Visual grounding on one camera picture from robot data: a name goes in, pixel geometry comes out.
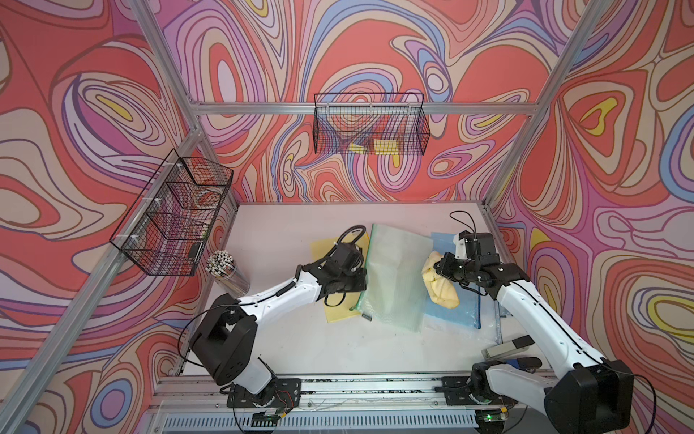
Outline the yellow wiping cloth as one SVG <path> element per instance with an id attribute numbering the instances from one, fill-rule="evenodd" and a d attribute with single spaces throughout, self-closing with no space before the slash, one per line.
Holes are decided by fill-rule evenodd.
<path id="1" fill-rule="evenodd" d="M 422 280 L 433 303 L 445 309 L 456 309 L 460 300 L 454 284 L 435 270 L 435 265 L 442 258 L 443 255 L 437 251 L 430 253 L 421 272 Z"/>

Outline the white blue-zip document bag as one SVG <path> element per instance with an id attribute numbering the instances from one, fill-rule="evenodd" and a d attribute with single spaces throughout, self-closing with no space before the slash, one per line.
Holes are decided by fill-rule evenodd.
<path id="1" fill-rule="evenodd" d="M 509 315 L 508 310 L 501 306 L 498 301 L 493 302 L 495 337 L 497 345 L 504 342 L 504 332 L 502 332 L 502 320 Z"/>

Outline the green zip document bag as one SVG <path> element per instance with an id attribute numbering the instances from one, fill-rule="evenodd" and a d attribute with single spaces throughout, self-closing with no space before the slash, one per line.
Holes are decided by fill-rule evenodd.
<path id="1" fill-rule="evenodd" d="M 433 241 L 385 224 L 374 224 L 365 263 L 367 287 L 357 302 L 361 314 L 412 333 L 421 331 L 427 290 L 422 268 Z"/>

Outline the light blue mesh document bag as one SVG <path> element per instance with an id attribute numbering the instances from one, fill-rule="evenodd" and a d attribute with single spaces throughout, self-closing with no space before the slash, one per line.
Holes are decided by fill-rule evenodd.
<path id="1" fill-rule="evenodd" d="M 431 233 L 430 238 L 433 241 L 433 250 L 445 255 L 457 251 L 457 233 Z"/>

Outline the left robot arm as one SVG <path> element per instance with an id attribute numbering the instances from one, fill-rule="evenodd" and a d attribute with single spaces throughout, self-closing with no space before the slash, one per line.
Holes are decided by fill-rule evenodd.
<path id="1" fill-rule="evenodd" d="M 190 338 L 190 349 L 216 384 L 232 384 L 251 396 L 269 400 L 277 376 L 266 363 L 252 358 L 258 330 L 282 316 L 327 301 L 332 294 L 346 298 L 366 290 L 363 249 L 357 242 L 366 234 L 352 226 L 322 258 L 299 265 L 295 276 L 253 296 L 215 299 Z"/>

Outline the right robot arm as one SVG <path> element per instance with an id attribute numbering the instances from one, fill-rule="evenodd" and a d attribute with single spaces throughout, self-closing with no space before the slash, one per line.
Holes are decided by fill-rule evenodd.
<path id="1" fill-rule="evenodd" d="M 607 433 L 631 420 L 634 374 L 589 345 L 540 296 L 526 272 L 503 263 L 490 233 L 462 231 L 434 269 L 460 285 L 475 284 L 508 310 L 544 354 L 546 379 L 510 363 L 474 365 L 464 390 L 479 403 L 507 397 L 544 414 L 559 433 Z"/>

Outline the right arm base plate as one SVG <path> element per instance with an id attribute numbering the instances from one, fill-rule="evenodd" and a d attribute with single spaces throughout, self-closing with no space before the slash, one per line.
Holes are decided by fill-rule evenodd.
<path id="1" fill-rule="evenodd" d="M 492 392 L 487 381 L 479 373 L 443 377 L 441 382 L 434 391 L 444 394 L 449 406 L 502 405 L 513 408 L 518 403 L 512 398 Z"/>

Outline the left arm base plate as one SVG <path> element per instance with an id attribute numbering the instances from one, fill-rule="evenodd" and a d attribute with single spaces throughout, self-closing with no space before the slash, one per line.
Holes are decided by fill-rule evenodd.
<path id="1" fill-rule="evenodd" d="M 272 379 L 263 390 L 254 394 L 234 384 L 227 395 L 227 407 L 292 410 L 300 405 L 301 387 L 299 378 L 278 378 Z"/>

